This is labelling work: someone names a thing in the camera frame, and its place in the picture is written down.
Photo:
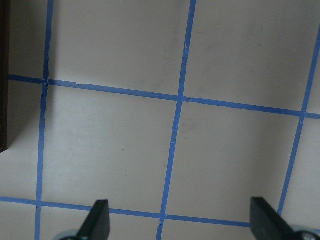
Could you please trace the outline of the right gripper black left finger side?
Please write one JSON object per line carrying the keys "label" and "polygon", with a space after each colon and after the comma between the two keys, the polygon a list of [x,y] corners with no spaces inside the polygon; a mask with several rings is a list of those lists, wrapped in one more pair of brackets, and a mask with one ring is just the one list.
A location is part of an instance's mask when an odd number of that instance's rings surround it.
{"label": "right gripper black left finger side", "polygon": [[74,235],[59,240],[108,240],[111,232],[110,208],[107,199],[96,200],[81,228]]}

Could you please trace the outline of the right gripper black right finger side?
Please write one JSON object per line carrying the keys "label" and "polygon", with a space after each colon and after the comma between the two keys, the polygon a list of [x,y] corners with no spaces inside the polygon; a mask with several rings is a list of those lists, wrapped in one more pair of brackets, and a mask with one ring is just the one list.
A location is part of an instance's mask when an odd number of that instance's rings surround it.
{"label": "right gripper black right finger side", "polygon": [[263,197],[250,199],[250,230],[257,240],[318,240],[310,230],[293,229]]}

